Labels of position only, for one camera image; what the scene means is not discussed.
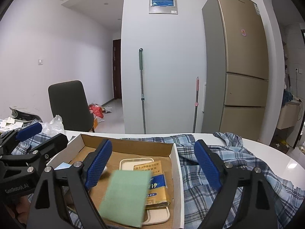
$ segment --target blue gripper pad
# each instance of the blue gripper pad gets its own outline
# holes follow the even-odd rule
[[[23,142],[33,136],[35,136],[36,134],[41,133],[42,131],[42,125],[37,122],[33,125],[30,125],[28,127],[25,127],[24,129],[21,129],[16,136],[16,140]]]
[[[194,153],[209,185],[212,189],[219,191],[222,187],[219,170],[199,141],[195,142]]]
[[[87,178],[85,182],[85,187],[87,190],[97,185],[97,182],[100,179],[111,154],[112,144],[110,140],[107,140],[87,170]]]

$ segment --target white table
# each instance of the white table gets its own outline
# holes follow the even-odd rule
[[[176,134],[112,134],[112,133],[93,133],[93,132],[78,132],[78,131],[65,131],[68,140],[72,136],[79,134],[88,134],[108,138],[150,138],[150,137],[167,137]],[[225,145],[224,141],[214,137],[212,134],[207,133],[193,133],[196,140],[203,139],[207,145]],[[279,177],[290,180],[293,185],[305,190],[305,170],[286,154],[261,143],[243,139],[244,147],[251,151],[256,157],[265,161],[272,171]]]

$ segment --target yellow package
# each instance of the yellow package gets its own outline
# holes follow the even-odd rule
[[[147,194],[146,208],[167,207],[170,202],[167,194],[165,175],[162,171],[161,161],[135,165],[134,170],[150,170],[152,178],[150,180]]]

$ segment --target refrigerator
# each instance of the refrigerator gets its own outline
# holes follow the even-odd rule
[[[202,133],[232,132],[257,141],[269,79],[259,8],[251,0],[208,0],[202,15],[207,56]]]

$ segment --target metal pole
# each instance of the metal pole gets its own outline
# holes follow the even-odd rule
[[[144,134],[146,134],[146,125],[145,125],[145,110],[144,110],[144,91],[143,91],[143,58],[142,58],[143,49],[139,49],[139,63],[140,63],[140,78],[141,78],[141,101],[142,101],[142,113],[143,113],[143,128]]]
[[[196,102],[195,102],[195,116],[194,116],[194,124],[193,124],[193,133],[195,133],[195,128],[196,128],[197,109],[198,109],[198,93],[199,93],[199,77],[197,77],[197,80],[196,80]]]

